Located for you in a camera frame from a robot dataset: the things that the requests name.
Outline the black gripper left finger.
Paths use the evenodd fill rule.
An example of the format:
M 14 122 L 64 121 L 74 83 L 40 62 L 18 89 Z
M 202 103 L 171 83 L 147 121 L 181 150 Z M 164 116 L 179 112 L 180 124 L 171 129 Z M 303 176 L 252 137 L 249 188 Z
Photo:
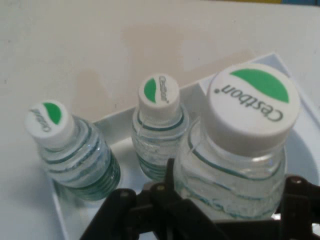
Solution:
M 81 236 L 82 240 L 137 240 L 153 232 L 159 240 L 216 240 L 218 230 L 190 200 L 174 190 L 174 159 L 163 182 L 141 193 L 114 190 Z

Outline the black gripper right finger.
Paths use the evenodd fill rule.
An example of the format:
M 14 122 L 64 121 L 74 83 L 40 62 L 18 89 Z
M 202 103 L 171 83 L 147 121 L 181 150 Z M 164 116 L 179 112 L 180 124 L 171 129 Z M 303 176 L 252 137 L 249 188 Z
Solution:
M 318 240 L 312 224 L 320 223 L 320 187 L 301 176 L 285 180 L 280 204 L 281 240 Z

